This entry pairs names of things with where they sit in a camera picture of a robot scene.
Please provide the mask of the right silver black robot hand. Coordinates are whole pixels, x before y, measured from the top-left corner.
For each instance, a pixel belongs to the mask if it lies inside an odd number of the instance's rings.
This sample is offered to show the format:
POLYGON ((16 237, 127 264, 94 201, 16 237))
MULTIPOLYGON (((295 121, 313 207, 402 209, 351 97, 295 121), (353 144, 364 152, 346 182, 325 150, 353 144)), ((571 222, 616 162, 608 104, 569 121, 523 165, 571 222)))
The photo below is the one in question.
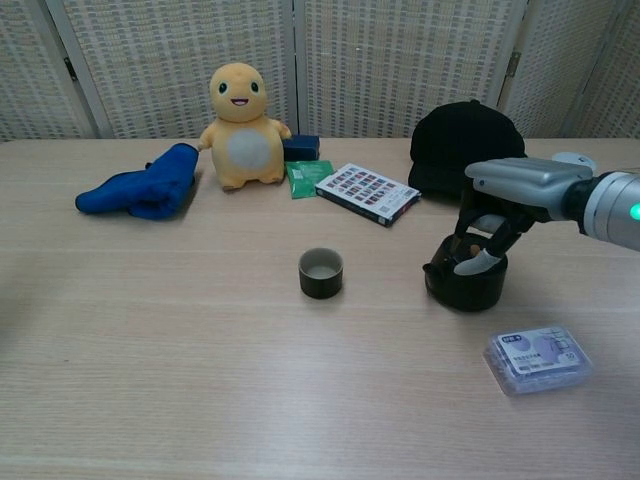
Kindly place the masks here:
POLYGON ((476 162, 465 168, 465 176, 451 250, 458 249, 470 227, 491 237, 454 267, 458 276, 491 270, 536 222, 579 222, 588 192, 597 184, 588 166, 532 157, 476 162))

